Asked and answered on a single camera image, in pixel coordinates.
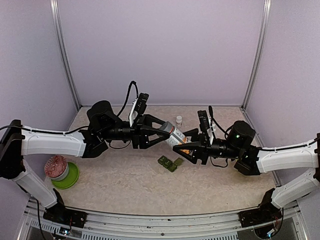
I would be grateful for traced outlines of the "orange pill bottle grey cap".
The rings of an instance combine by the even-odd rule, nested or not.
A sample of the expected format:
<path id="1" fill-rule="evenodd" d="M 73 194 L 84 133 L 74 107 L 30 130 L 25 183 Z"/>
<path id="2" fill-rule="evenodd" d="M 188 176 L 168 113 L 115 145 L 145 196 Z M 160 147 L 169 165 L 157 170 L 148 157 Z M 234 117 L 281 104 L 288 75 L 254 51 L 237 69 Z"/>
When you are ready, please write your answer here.
<path id="1" fill-rule="evenodd" d="M 169 138 L 166 139 L 165 142 L 170 147 L 191 142 L 175 125 L 169 121 L 166 121 L 159 129 L 169 133 Z"/>

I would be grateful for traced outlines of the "green weekly pill organizer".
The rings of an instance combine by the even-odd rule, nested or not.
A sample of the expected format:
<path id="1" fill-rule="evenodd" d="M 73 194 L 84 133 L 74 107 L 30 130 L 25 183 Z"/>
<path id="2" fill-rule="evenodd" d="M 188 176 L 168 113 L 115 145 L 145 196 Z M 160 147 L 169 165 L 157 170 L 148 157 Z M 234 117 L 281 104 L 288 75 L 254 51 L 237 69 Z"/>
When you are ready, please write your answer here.
<path id="1" fill-rule="evenodd" d="M 184 162 L 184 160 L 180 157 L 178 157 L 176 160 L 172 161 L 166 156 L 161 156 L 157 162 L 162 165 L 164 168 L 166 168 L 168 171 L 173 173 L 174 171 L 177 170 L 179 166 L 181 166 Z"/>

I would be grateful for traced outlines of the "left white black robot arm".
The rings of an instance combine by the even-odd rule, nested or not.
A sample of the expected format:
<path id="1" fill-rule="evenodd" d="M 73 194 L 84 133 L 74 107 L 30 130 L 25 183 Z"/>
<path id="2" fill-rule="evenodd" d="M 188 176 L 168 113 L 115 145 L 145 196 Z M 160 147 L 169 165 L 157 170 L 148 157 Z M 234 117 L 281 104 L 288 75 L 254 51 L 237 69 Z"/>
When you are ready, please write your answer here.
<path id="1" fill-rule="evenodd" d="M 67 155 L 84 159 L 96 158 L 108 149 L 112 141 L 130 142 L 134 149 L 147 149 L 167 140 L 168 132 L 154 128 L 164 124 L 145 114 L 147 93 L 134 101 L 129 120 L 115 114 L 109 101 L 96 102 L 88 111 L 89 124 L 71 131 L 49 131 L 22 125 L 18 119 L 3 126 L 0 140 L 0 176 L 16 182 L 20 188 L 38 200 L 57 221 L 70 218 L 70 211 L 60 194 L 48 188 L 34 173 L 24 157 L 28 155 Z"/>

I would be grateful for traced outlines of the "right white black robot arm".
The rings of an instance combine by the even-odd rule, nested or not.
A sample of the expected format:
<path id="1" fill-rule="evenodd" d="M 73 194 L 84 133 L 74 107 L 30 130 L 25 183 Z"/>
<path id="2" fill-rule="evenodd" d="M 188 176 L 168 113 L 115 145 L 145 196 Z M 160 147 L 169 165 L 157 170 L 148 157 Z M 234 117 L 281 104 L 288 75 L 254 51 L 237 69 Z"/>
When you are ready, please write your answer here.
<path id="1" fill-rule="evenodd" d="M 320 138 L 283 147 L 252 145 L 256 132 L 243 120 L 237 120 L 220 139 L 213 133 L 217 124 L 213 108 L 197 112 L 200 130 L 193 129 L 186 136 L 191 142 L 173 146 L 173 151 L 191 163 L 198 160 L 205 165 L 211 158 L 234 160 L 234 168 L 245 176 L 259 176 L 275 170 L 307 168 L 307 171 L 283 186 L 268 190 L 258 205 L 256 218 L 266 222 L 285 205 L 304 197 L 320 187 Z"/>

